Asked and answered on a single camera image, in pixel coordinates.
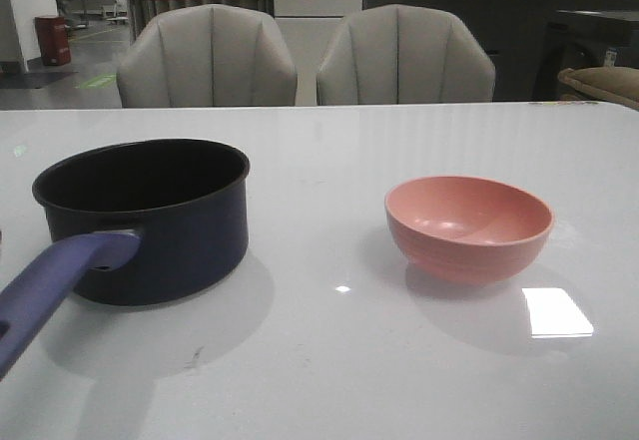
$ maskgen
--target red trash bin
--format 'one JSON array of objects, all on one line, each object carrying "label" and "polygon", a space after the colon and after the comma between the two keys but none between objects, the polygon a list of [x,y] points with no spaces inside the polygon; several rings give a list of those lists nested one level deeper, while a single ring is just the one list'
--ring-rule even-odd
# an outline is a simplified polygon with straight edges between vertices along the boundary
[{"label": "red trash bin", "polygon": [[71,62],[67,29],[62,16],[38,16],[36,34],[45,66],[60,66]]}]

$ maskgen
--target white cabinet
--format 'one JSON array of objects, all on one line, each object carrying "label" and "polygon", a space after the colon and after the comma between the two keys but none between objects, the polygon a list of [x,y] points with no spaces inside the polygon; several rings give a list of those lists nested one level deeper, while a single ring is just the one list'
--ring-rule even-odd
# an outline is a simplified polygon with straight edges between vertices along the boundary
[{"label": "white cabinet", "polygon": [[361,10],[361,0],[274,0],[276,20],[298,67],[297,104],[316,101],[316,71],[339,19]]}]

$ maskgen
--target bowl rim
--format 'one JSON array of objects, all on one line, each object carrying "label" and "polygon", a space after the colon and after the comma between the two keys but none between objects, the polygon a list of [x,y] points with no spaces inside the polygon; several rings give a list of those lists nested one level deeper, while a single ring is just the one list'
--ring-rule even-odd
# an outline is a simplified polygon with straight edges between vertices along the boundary
[{"label": "bowl rim", "polygon": [[[492,183],[492,184],[497,184],[497,185],[500,185],[500,186],[504,186],[504,187],[507,187],[509,189],[513,189],[515,191],[520,191],[521,193],[524,193],[525,195],[535,199],[542,206],[544,206],[546,208],[546,210],[548,211],[548,213],[550,214],[550,221],[548,222],[548,225],[545,227],[544,230],[536,233],[535,235],[531,235],[529,237],[520,238],[518,240],[509,240],[509,241],[506,241],[506,242],[499,242],[499,243],[481,243],[481,242],[470,241],[470,240],[458,240],[458,239],[443,238],[443,237],[439,237],[439,236],[436,236],[436,235],[432,235],[430,233],[423,232],[421,230],[417,230],[412,225],[409,225],[409,224],[401,221],[392,212],[390,206],[388,205],[388,201],[389,201],[390,197],[395,192],[397,192],[399,189],[401,189],[402,187],[404,187],[406,185],[414,184],[414,183],[417,183],[419,181],[430,180],[430,179],[450,179],[450,178],[453,178],[453,179],[472,179],[472,180],[475,180],[475,181],[485,181],[485,182],[489,182],[489,183]],[[548,234],[550,233],[550,231],[552,230],[552,228],[554,227],[554,224],[555,224],[554,211],[550,208],[550,205],[546,201],[544,201],[543,199],[541,199],[538,196],[530,193],[529,191],[526,191],[526,190],[524,190],[522,188],[518,188],[517,186],[513,186],[512,184],[503,183],[502,181],[496,181],[495,179],[484,178],[484,177],[479,177],[479,176],[435,175],[435,176],[421,176],[419,178],[409,179],[409,180],[404,181],[404,182],[402,182],[400,184],[397,184],[396,186],[394,186],[392,189],[390,189],[386,193],[386,196],[384,197],[384,206],[385,206],[386,214],[389,217],[391,217],[394,221],[396,221],[397,223],[399,223],[403,227],[407,228],[408,230],[410,230],[412,232],[415,232],[415,233],[418,233],[419,235],[424,235],[424,236],[426,236],[428,238],[436,239],[436,240],[438,240],[440,242],[445,242],[445,243],[450,243],[450,244],[455,244],[455,245],[472,245],[472,246],[476,246],[476,247],[485,247],[485,248],[495,248],[495,247],[498,247],[498,246],[518,245],[518,244],[522,244],[522,243],[531,242],[531,241],[536,240],[537,238],[540,238],[540,237],[548,236]]]}]

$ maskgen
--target white table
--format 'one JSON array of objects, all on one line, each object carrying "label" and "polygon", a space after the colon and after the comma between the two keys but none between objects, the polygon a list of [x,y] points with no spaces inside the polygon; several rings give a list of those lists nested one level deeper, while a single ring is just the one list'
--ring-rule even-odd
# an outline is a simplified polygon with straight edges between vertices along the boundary
[{"label": "white table", "polygon": [[[0,112],[0,285],[48,244],[30,193],[40,171],[94,147],[165,137],[247,153],[247,257],[215,287],[168,305],[69,297],[0,384],[2,440],[637,438],[638,113],[606,104]],[[537,261],[485,288],[409,266],[383,198],[436,174],[489,177],[548,201],[557,222]],[[541,288],[562,289],[594,332],[533,338],[522,289]]]}]

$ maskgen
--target white chair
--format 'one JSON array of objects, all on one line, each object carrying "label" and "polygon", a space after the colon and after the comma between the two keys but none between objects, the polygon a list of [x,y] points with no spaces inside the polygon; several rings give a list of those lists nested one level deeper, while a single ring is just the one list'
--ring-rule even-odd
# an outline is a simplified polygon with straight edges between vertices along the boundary
[{"label": "white chair", "polygon": [[341,20],[317,79],[319,105],[488,102],[495,68],[453,14],[388,5]]},{"label": "white chair", "polygon": [[208,4],[152,19],[117,81],[125,108],[291,106],[298,75],[271,16]]}]

